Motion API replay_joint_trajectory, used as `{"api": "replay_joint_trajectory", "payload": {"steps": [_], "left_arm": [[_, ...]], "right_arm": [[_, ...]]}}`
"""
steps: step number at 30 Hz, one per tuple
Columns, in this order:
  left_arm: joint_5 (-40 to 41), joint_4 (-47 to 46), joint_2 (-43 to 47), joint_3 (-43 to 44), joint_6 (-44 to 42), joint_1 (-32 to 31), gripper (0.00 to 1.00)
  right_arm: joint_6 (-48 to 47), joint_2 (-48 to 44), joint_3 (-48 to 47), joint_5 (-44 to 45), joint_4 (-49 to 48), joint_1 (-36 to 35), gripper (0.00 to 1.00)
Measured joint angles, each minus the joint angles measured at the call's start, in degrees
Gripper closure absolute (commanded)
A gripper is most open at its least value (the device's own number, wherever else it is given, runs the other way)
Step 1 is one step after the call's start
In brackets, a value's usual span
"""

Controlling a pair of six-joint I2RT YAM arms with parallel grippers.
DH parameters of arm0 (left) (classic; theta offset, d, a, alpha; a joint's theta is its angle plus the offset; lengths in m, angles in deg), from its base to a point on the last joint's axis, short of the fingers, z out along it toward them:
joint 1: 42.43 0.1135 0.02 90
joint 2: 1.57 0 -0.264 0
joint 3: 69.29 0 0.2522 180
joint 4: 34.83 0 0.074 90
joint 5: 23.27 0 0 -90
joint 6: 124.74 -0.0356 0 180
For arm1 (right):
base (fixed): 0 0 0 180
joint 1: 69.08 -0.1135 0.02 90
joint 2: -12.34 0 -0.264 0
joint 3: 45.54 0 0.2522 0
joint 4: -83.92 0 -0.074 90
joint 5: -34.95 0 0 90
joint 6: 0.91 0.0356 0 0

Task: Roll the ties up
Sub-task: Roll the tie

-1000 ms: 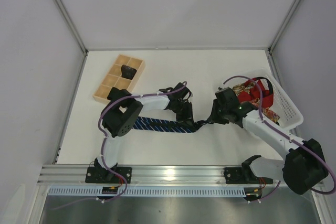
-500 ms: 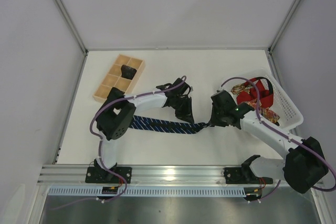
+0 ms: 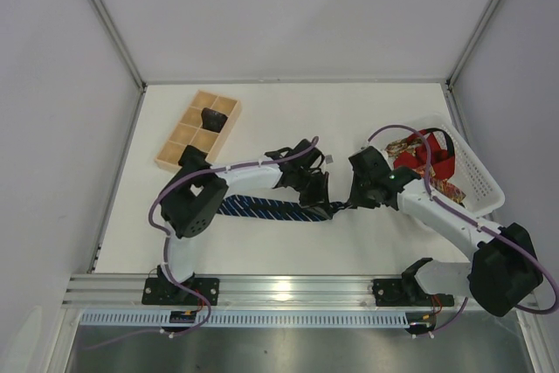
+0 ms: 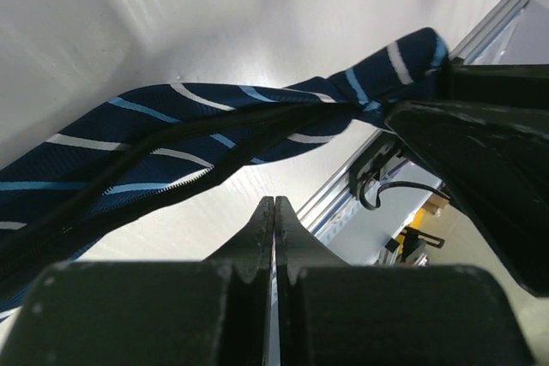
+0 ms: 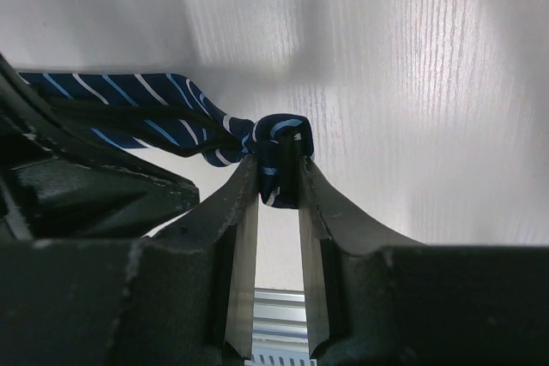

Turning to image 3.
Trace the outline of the navy blue striped tie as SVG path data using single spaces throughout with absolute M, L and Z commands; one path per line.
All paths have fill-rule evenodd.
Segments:
M 316 208 L 303 208 L 295 202 L 232 195 L 223 200 L 217 214 L 228 217 L 257 218 L 275 221 L 323 222 L 349 207 L 347 203 L 333 202 Z

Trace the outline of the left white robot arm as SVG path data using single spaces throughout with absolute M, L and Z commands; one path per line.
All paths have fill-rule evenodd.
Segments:
M 328 196 L 325 156 L 316 140 L 264 153 L 251 162 L 218 167 L 188 146 L 179 170 L 152 204 L 149 223 L 165 233 L 160 274 L 175 287 L 195 275 L 196 238 L 217 215 L 272 221 L 322 222 L 337 212 Z

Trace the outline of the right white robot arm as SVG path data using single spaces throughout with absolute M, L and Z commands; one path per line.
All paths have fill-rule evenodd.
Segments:
M 424 294 L 450 294 L 476 300 L 502 317 L 543 282 L 528 232 L 475 218 L 434 190 L 413 169 L 391 169 L 368 146 L 349 158 L 353 170 L 350 203 L 357 208 L 382 205 L 417 219 L 452 243 L 466 261 L 448 263 L 424 257 L 403 274 Z

